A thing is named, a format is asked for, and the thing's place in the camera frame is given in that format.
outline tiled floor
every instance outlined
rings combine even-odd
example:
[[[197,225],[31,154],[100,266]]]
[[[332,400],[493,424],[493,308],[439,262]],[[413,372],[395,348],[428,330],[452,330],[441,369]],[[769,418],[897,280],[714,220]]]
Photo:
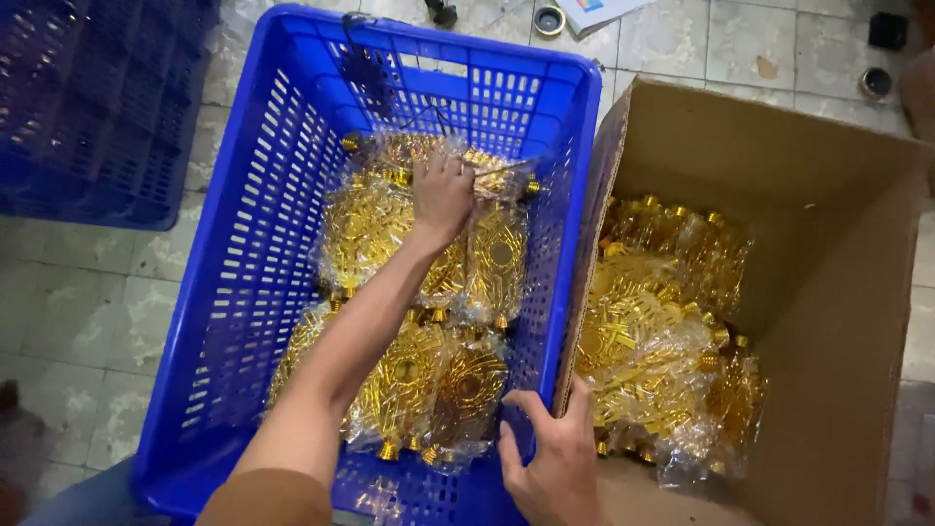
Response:
[[[894,77],[902,55],[865,45],[875,7],[906,1],[658,0],[584,40],[532,31],[526,0],[486,23],[499,0],[453,0],[456,31],[573,51],[603,69],[601,116],[637,73],[908,135],[898,98],[865,101],[868,66]],[[234,0],[224,0],[226,4]],[[255,0],[254,5],[279,3]],[[424,0],[305,0],[431,26]],[[24,417],[0,444],[0,473],[48,496],[107,469],[137,447],[153,377],[179,294],[214,157],[246,56],[250,25],[222,27],[209,42],[203,106],[179,223],[153,234],[0,218],[0,380],[20,381]],[[919,232],[903,385],[895,422],[889,518],[909,519],[920,459],[935,449],[935,207]],[[37,421],[42,439],[31,440]]]

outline sleeve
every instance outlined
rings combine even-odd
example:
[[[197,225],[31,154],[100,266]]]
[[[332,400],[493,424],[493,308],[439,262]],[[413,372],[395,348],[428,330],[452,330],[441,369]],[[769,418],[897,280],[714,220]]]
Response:
[[[205,505],[195,526],[331,526],[331,495],[309,475],[262,469],[235,475]]]

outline human arm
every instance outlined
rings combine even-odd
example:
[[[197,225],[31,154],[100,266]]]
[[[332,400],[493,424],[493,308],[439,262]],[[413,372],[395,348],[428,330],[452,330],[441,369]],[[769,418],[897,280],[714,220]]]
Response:
[[[461,231],[473,202],[471,168],[433,155],[415,167],[410,234],[332,318],[231,476],[273,468],[310,475],[330,488],[338,428],[357,390],[396,337],[429,268]]]
[[[536,433],[536,457],[523,467],[510,424],[500,422],[503,484],[526,520],[532,526],[611,526],[597,498],[591,389],[574,375],[561,418],[549,415],[535,391],[511,391],[503,402],[521,407]]]

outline human hand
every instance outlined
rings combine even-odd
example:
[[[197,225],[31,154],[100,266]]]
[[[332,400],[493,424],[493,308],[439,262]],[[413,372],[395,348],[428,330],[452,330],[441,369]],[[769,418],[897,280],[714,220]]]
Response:
[[[503,483],[526,520],[533,526],[610,524],[597,501],[594,397],[584,381],[572,377],[568,412],[558,419],[534,391],[511,391],[503,402],[522,407],[536,432],[536,457],[524,468],[510,424],[500,422]]]
[[[474,203],[474,168],[459,157],[432,153],[412,174],[413,235],[433,251],[445,249],[464,228]]]

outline blue plastic crate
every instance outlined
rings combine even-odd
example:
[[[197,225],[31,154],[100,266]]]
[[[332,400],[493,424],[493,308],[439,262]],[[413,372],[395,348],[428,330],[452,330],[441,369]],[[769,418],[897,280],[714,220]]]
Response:
[[[0,213],[171,228],[218,0],[0,4]]]
[[[324,195],[338,185],[345,162],[339,138],[384,119],[415,119],[414,129],[440,131],[437,114],[422,112],[430,104],[474,146],[542,159],[542,191],[529,209],[529,295],[511,334],[508,365],[509,387],[552,399],[599,73],[578,55],[398,22],[358,20],[348,27],[367,50],[369,78],[361,68],[353,81],[340,73],[351,43],[338,13],[274,7],[253,36],[137,452],[137,493],[177,519],[193,520],[227,478],[259,425],[270,376],[302,308],[318,299],[309,251]],[[449,73],[404,66],[422,63]],[[380,93],[392,99],[375,99],[379,90],[365,89],[368,82],[384,86]],[[531,457],[528,422],[513,409],[503,417]],[[495,454],[460,476],[435,474],[407,455],[384,462],[342,453],[335,508],[396,511],[405,524],[521,520]]]

